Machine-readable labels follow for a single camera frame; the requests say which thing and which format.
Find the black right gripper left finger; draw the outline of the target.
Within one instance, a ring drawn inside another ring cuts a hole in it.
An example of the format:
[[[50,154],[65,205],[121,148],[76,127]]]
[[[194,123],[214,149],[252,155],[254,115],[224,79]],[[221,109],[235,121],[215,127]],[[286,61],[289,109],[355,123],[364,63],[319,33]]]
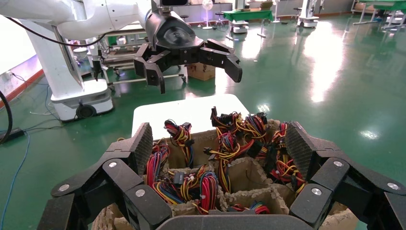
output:
[[[113,142],[95,164],[52,189],[38,229],[86,230],[111,204],[133,228],[157,229],[172,211],[143,179],[152,144],[149,123],[131,138]]]

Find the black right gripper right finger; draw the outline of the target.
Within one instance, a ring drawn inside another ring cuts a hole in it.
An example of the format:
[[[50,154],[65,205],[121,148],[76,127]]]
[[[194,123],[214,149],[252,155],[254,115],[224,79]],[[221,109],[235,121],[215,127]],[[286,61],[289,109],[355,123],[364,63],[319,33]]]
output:
[[[403,184],[356,163],[334,142],[309,135],[298,122],[287,124],[284,142],[305,181],[290,215],[318,229],[338,202],[370,230],[405,229]]]

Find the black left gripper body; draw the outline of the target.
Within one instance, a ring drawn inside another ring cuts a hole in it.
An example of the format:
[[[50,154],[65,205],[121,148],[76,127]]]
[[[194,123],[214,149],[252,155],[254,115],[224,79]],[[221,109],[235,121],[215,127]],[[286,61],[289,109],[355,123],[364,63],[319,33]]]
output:
[[[170,51],[174,65],[199,62],[204,41],[176,12],[152,11],[146,18],[145,30],[152,49],[158,53]]]

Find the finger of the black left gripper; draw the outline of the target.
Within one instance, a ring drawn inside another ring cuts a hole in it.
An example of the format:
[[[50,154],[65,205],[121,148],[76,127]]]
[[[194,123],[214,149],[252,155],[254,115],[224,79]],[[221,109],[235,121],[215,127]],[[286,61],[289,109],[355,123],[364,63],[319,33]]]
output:
[[[169,50],[158,52],[149,43],[143,43],[133,58],[135,73],[144,77],[147,85],[158,86],[160,93],[164,94],[166,89],[162,72],[170,67],[170,57]]]
[[[236,83],[241,82],[243,69],[235,50],[213,39],[203,42],[199,49],[199,62],[221,68]]]

